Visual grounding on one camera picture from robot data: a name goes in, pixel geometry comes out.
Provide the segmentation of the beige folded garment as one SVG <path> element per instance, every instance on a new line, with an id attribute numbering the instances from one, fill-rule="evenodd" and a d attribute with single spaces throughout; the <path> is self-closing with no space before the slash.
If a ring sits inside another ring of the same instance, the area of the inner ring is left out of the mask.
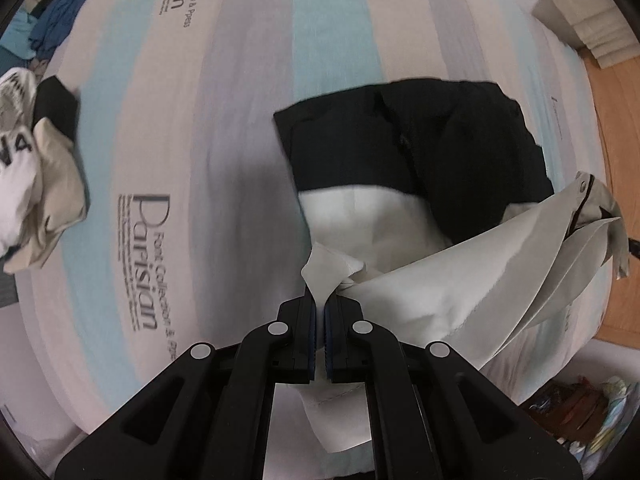
<path id="1" fill-rule="evenodd" d="M 42 268 L 63 232 L 87 215 L 85 183 L 73 141 L 47 117 L 35 124 L 34 133 L 40 156 L 40 199 L 26 217 L 20 247 L 3 265 L 7 274 Z"/>

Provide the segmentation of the white printed shirt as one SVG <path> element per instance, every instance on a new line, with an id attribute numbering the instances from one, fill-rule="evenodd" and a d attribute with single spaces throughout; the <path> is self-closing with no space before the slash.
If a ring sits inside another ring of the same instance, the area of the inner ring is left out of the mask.
<path id="1" fill-rule="evenodd" d="M 24 222 L 40 200 L 41 164 L 32 134 L 35 74 L 11 68 L 1 76 L 1 255 L 21 244 Z"/>

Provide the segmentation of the wooden headboard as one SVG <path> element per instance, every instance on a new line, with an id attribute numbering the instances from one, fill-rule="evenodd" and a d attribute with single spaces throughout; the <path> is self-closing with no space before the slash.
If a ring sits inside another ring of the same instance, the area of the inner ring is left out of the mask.
<path id="1" fill-rule="evenodd" d="M 620 205 L 629 237 L 639 238 L 639 60 L 607 68 L 582 55 L 591 84 L 605 160 L 605 173 Z M 629 259 L 629 276 L 612 285 L 597 338 L 619 346 L 639 347 L 639 259 Z"/>

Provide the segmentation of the striped bed sheet mattress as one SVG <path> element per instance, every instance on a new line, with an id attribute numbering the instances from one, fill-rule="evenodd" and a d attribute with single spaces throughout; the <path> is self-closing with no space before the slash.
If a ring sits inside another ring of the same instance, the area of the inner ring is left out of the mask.
<path id="1" fill-rule="evenodd" d="M 310 292 L 277 110 L 367 84 L 490 81 L 518 102 L 555 188 L 580 172 L 605 185 L 584 62 L 512 0 L 87 0 L 56 73 L 79 100 L 87 215 L 16 280 L 82 434 L 192 344 L 236 344 Z M 616 278 L 605 266 L 533 330 L 518 368 L 552 378 L 597 333 Z"/>

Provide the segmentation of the blue folded clothes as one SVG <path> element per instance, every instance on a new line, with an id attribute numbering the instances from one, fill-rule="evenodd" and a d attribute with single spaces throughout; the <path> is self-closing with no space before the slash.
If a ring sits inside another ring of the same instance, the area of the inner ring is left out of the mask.
<path id="1" fill-rule="evenodd" d="M 72 30 L 81 7 L 87 0 L 52 0 L 44 9 L 29 36 L 30 47 L 38 60 L 50 60 Z"/>

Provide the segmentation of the colourful bags on floor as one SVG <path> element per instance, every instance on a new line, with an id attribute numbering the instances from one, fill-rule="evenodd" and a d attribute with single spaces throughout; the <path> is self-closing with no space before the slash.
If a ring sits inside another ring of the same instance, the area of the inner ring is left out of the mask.
<path id="1" fill-rule="evenodd" d="M 586 479 L 600 479 L 614 458 L 639 448 L 639 385 L 613 376 L 549 380 L 521 408 L 577 460 Z"/>

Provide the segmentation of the black folded garment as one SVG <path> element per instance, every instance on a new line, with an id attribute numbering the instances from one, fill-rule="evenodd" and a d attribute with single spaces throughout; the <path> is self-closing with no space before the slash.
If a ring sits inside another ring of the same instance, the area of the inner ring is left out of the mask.
<path id="1" fill-rule="evenodd" d="M 38 84 L 32 123 L 47 118 L 55 128 L 73 143 L 76 142 L 78 99 L 57 76 L 51 76 Z"/>

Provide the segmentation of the right beige curtain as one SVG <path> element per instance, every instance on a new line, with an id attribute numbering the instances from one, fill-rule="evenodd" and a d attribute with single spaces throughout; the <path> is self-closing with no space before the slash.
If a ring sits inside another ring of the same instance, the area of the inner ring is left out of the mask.
<path id="1" fill-rule="evenodd" d="M 559 40 L 587 49 L 601 68 L 639 56 L 639 40 L 614 0 L 539 0 L 533 16 Z"/>

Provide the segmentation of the white and black hooded jacket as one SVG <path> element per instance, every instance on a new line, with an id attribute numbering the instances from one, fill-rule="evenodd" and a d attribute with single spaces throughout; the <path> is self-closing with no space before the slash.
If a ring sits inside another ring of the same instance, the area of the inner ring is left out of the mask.
<path id="1" fill-rule="evenodd" d="M 446 342 L 513 401 L 548 379 L 518 368 L 526 337 L 605 266 L 629 272 L 612 193 L 588 172 L 555 188 L 498 84 L 367 84 L 298 101 L 273 121 L 318 307 L 341 294 L 407 344 Z"/>

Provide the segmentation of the teal suitcase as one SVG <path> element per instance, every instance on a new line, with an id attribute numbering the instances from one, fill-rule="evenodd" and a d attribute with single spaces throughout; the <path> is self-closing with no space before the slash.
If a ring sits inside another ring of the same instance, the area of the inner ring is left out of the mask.
<path id="1" fill-rule="evenodd" d="M 32 60 L 36 52 L 30 46 L 30 35 L 36 24 L 32 14 L 19 8 L 1 37 L 1 47 L 22 60 Z"/>

